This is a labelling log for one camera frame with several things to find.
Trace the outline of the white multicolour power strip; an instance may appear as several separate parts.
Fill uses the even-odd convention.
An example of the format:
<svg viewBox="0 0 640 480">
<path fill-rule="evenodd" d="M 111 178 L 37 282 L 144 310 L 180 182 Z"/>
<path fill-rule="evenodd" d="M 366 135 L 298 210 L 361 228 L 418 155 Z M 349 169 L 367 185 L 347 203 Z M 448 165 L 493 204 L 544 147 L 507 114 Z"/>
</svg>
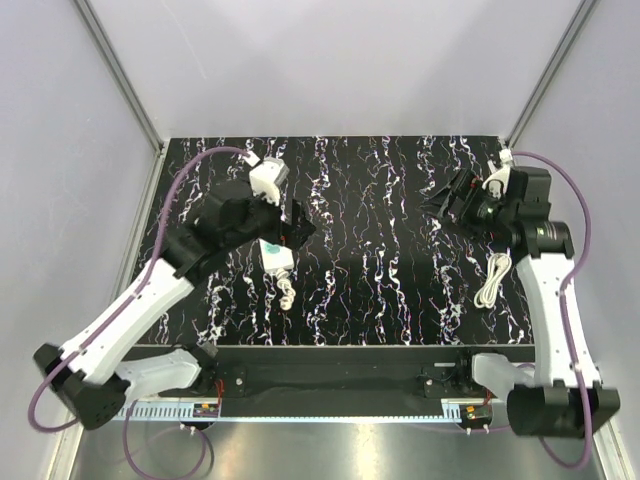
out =
<svg viewBox="0 0 640 480">
<path fill-rule="evenodd" d="M 278 245 L 281 247 L 281 251 L 278 254 L 270 255 L 265 251 L 266 243 L 269 242 L 262 239 L 259 240 L 262 267 L 266 273 L 275 274 L 279 270 L 292 270 L 294 268 L 294 257 L 291 249 Z"/>
</svg>

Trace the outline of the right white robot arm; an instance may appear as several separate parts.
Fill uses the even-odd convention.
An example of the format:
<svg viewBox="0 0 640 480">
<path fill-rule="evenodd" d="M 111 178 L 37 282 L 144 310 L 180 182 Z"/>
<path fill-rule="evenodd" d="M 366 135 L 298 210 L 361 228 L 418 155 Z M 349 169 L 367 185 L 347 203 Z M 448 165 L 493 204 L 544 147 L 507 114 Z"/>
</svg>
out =
<svg viewBox="0 0 640 480">
<path fill-rule="evenodd" d="M 551 175 L 542 168 L 507 167 L 481 179 L 458 170 L 426 202 L 444 227 L 509 254 L 522 284 L 534 336 L 534 368 L 498 353 L 470 353 L 454 371 L 466 396 L 488 389 L 506 404 L 519 436 L 582 439 L 620 409 L 615 388 L 603 385 L 582 329 L 572 280 L 575 250 L 566 223 L 551 219 Z"/>
</svg>

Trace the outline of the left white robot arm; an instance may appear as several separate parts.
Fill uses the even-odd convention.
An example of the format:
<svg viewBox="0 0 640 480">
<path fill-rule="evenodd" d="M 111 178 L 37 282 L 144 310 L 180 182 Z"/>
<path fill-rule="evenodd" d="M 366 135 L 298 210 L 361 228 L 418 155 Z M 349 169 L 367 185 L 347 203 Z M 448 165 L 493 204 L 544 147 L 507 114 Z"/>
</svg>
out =
<svg viewBox="0 0 640 480">
<path fill-rule="evenodd" d="M 189 296 L 229 254 L 256 240 L 291 250 L 301 248 L 316 228 L 298 201 L 291 219 L 244 181 L 215 187 L 192 208 L 177 229 L 160 236 L 161 250 L 89 327 L 62 346 L 45 343 L 33 355 L 48 388 L 95 430 L 126 404 L 181 390 L 203 396 L 215 389 L 217 362 L 212 346 L 184 345 L 142 360 L 127 353 L 174 305 Z"/>
</svg>

